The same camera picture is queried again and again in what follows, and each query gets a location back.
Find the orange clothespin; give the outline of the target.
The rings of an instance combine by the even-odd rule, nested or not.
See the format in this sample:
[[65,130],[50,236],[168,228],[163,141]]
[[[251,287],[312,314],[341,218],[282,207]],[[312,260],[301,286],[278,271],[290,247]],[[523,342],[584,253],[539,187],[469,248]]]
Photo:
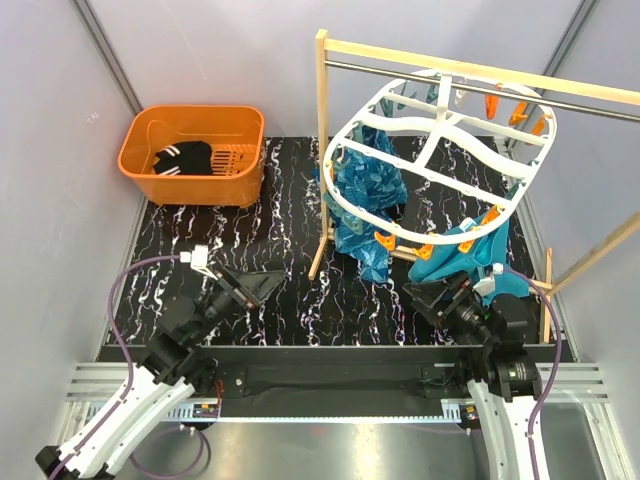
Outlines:
[[435,246],[433,244],[425,244],[420,248],[414,248],[413,253],[418,259],[427,261],[433,255],[434,248]]
[[475,243],[474,240],[462,242],[458,246],[458,251],[463,254],[467,254],[473,248],[474,243]]
[[385,235],[382,232],[374,233],[375,240],[387,251],[392,252],[398,247],[398,239],[395,234]]

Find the black white striped sock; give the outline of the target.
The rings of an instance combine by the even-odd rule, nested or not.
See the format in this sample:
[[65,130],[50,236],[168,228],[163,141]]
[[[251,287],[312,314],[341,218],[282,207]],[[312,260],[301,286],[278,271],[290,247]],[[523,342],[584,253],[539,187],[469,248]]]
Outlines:
[[212,175],[212,148],[203,141],[186,141],[168,145],[155,153],[156,175]]

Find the white round clip hanger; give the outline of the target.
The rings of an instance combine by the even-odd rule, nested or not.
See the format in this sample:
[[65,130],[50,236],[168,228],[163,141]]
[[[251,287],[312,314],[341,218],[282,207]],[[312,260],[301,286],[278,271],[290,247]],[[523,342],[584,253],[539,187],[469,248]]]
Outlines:
[[[389,83],[382,86],[380,89],[387,87]],[[460,92],[461,91],[459,90],[452,90],[449,103],[450,110],[481,119],[489,119],[495,124],[510,126],[514,129],[519,130],[515,122],[507,122],[504,118],[501,117],[487,117],[484,114],[474,116],[467,112],[460,111]],[[534,106],[539,113],[538,122],[532,131],[526,133],[535,132],[537,125],[541,122],[542,112],[536,105]],[[530,145],[524,142],[516,141],[501,134],[493,133],[476,126],[465,124],[463,122],[458,123],[457,126],[461,130],[469,133],[474,138],[476,138],[477,141],[487,150],[493,151],[509,160],[515,160],[523,164],[530,164],[540,152],[540,148],[537,145]],[[369,148],[379,150],[388,155],[409,162],[412,162],[418,158],[420,152],[427,145],[429,138],[429,135],[426,132],[410,130],[388,131],[385,129],[369,127],[367,125],[357,126],[354,130],[351,131],[350,136],[353,140],[362,143]],[[429,169],[443,176],[458,180],[466,184],[470,184],[501,198],[512,198],[517,188],[514,179],[486,166],[472,153],[447,138],[442,138],[437,142],[433,154],[427,163],[427,166]],[[391,221],[406,230],[419,234],[440,234],[444,237],[452,237],[454,235],[468,233],[475,227],[487,225],[490,222],[496,220],[500,214],[496,206],[490,203],[486,203],[472,196],[466,196],[444,185],[430,182],[425,178],[413,174],[409,171],[402,169],[399,170],[401,171],[403,180],[408,190],[408,199],[408,184],[410,182],[420,181],[427,187],[440,188],[442,194],[450,199],[472,200],[483,209],[479,219],[463,221],[461,226],[457,227],[457,229],[453,233],[437,232],[434,229],[428,229],[426,227],[418,228],[416,226],[406,229],[402,226],[400,220],[397,219]],[[330,220],[332,220],[332,218],[327,204],[323,199],[323,196],[324,195],[322,195],[322,200],[324,202],[323,220],[325,222],[329,222]]]

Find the orange plastic basket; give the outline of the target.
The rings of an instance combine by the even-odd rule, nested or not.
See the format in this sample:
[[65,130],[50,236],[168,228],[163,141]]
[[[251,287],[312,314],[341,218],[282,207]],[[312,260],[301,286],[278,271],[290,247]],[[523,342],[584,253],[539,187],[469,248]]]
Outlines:
[[156,105],[135,117],[118,166],[157,205],[247,207],[260,195],[263,136],[254,107]]

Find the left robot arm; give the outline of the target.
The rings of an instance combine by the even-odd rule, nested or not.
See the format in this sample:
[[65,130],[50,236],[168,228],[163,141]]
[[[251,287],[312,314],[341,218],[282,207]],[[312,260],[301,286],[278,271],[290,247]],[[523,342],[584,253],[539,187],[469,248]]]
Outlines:
[[37,453],[47,478],[114,478],[174,407],[218,390],[217,362],[204,354],[203,340],[218,322],[259,308],[286,274],[222,267],[209,276],[212,286],[203,297],[168,301],[156,334],[98,413],[64,444]]

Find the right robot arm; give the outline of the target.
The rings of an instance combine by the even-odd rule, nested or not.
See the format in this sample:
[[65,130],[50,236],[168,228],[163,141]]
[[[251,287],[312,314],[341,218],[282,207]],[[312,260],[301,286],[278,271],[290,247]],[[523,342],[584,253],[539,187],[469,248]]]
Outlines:
[[482,433],[489,477],[548,479],[539,420],[543,385],[525,349],[526,305],[518,297],[500,294],[485,306],[465,273],[408,283],[403,289],[431,326],[471,346],[434,386],[471,397],[472,411],[462,415],[462,422]]

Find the teal cloth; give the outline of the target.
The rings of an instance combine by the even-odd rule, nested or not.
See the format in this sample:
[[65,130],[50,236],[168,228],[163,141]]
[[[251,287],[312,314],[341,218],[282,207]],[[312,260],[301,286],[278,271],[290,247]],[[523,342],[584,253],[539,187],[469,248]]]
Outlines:
[[[476,284],[480,281],[480,268],[491,268],[494,263],[507,265],[509,227],[510,220],[507,219],[495,231],[476,239],[467,253],[460,252],[458,244],[436,245],[428,260],[417,259],[414,262],[408,273],[410,282],[435,282],[465,272]],[[529,285],[513,274],[497,275],[494,290],[481,296],[483,305],[488,306],[500,294],[524,298],[529,295]]]

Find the green clothespin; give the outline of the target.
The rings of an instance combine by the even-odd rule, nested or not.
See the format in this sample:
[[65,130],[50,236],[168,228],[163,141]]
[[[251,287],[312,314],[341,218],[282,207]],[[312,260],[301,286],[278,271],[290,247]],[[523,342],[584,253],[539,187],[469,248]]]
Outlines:
[[369,232],[368,223],[359,218],[352,220],[346,219],[344,221],[344,227],[345,235],[348,237],[362,237]]

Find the blue patterned cloth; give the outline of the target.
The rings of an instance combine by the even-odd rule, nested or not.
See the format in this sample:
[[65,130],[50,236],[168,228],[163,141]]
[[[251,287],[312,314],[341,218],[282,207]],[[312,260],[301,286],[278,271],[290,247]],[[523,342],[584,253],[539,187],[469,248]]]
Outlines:
[[[334,163],[334,185],[345,200],[385,221],[401,217],[399,209],[408,201],[408,190],[398,168],[350,148],[339,148],[336,156],[342,160]],[[374,238],[374,233],[380,229],[367,222],[369,232],[366,235],[346,236],[344,221],[359,217],[341,207],[330,194],[325,194],[323,199],[334,222],[336,251],[358,261],[362,280],[386,283],[390,254]]]

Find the wooden clothes rack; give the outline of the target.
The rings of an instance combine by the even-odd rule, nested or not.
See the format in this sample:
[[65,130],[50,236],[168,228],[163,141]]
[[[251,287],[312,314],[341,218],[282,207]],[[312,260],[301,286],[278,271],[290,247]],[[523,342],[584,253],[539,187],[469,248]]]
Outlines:
[[[555,112],[558,109],[631,123],[639,120],[635,115],[546,100],[537,92],[539,89],[544,89],[636,106],[639,103],[639,94],[636,91],[342,41],[330,38],[324,29],[316,33],[314,43],[320,192],[322,195],[330,195],[337,204],[356,217],[382,228],[386,239],[403,238],[409,242],[427,246],[463,244],[497,229],[515,211],[544,162],[557,134]],[[388,77],[391,80],[388,86],[380,89],[335,136],[328,134],[329,68],[369,73]],[[527,106],[536,105],[542,112],[541,122],[537,125],[535,132],[526,133],[510,126],[495,124],[489,119],[454,112],[449,108],[452,90],[473,92],[492,98],[518,100]],[[487,150],[476,138],[458,128],[457,125],[460,122],[526,144],[537,145],[540,152],[530,164],[509,160]],[[428,133],[429,138],[418,158],[409,162],[353,140],[350,133],[359,125],[388,131],[421,131]],[[501,198],[429,169],[427,163],[437,142],[442,138],[455,142],[486,166],[514,179],[517,188],[513,197]],[[354,206],[342,196],[334,184],[334,167],[339,161],[334,153],[339,148],[358,151],[396,168],[419,175],[430,182],[490,203],[496,206],[500,214],[496,220],[487,225],[475,227],[468,233],[452,237],[444,237],[440,234],[419,234],[406,230]]]

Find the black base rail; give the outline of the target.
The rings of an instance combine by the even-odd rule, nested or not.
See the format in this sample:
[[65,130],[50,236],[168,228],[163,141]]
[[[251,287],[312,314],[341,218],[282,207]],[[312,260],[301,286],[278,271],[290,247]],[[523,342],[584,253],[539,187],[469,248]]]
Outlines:
[[439,412],[425,395],[439,364],[478,346],[210,346],[226,418],[412,417]]

